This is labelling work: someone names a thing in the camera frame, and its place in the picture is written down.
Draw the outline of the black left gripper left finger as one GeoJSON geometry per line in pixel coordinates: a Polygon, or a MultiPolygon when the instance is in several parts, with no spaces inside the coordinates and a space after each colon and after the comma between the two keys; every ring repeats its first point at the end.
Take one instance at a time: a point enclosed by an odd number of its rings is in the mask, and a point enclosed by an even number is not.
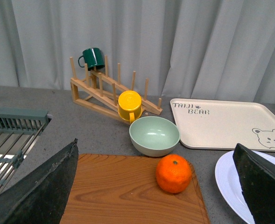
{"type": "Polygon", "coordinates": [[[0,194],[0,224],[58,224],[78,165],[77,139],[0,194]]]}

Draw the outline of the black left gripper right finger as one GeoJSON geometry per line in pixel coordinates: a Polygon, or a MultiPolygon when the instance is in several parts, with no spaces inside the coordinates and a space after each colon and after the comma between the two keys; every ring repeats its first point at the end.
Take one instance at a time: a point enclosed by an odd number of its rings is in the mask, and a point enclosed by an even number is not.
{"type": "Polygon", "coordinates": [[[238,143],[233,153],[241,190],[256,224],[275,224],[275,164],[238,143]]]}

